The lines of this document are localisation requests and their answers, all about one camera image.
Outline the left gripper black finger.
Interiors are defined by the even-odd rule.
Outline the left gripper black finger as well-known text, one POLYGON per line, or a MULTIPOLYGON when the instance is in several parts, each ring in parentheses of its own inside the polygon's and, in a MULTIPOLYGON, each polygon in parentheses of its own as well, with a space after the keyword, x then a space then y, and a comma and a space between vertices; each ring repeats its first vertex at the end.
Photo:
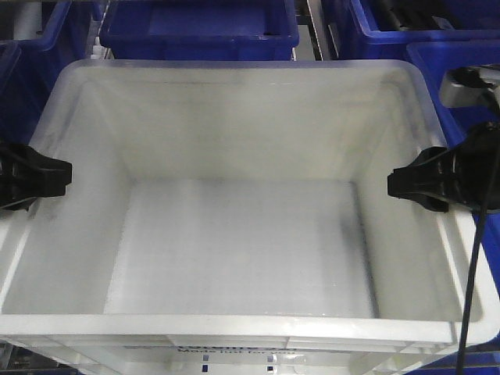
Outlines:
POLYGON ((39 198, 64 196, 73 165, 49 158, 32 147, 7 144, 7 209, 28 210, 39 198))

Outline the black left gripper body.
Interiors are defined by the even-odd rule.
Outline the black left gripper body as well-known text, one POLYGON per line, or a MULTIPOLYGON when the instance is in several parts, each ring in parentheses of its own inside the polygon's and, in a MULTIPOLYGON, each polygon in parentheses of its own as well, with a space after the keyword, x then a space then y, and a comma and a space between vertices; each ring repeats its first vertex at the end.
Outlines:
POLYGON ((9 144, 1 142, 1 209, 15 211, 13 201, 13 166, 15 159, 9 144))

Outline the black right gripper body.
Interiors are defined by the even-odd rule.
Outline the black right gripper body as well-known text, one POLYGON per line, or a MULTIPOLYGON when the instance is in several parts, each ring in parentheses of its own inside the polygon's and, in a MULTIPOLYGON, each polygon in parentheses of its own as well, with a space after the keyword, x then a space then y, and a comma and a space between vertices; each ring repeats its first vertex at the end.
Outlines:
POLYGON ((499 151, 499 122, 487 121, 474 125, 454 151, 460 201, 473 211, 479 211, 486 200, 495 157, 499 151))

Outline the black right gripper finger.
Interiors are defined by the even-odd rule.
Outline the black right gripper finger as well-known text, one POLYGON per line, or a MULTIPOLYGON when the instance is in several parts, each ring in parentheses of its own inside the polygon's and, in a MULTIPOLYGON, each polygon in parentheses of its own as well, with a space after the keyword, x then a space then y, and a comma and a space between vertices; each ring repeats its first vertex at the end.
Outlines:
POLYGON ((387 194, 418 203, 436 213, 447 213, 458 193, 455 155, 451 149, 424 149, 408 166, 387 176, 387 194))

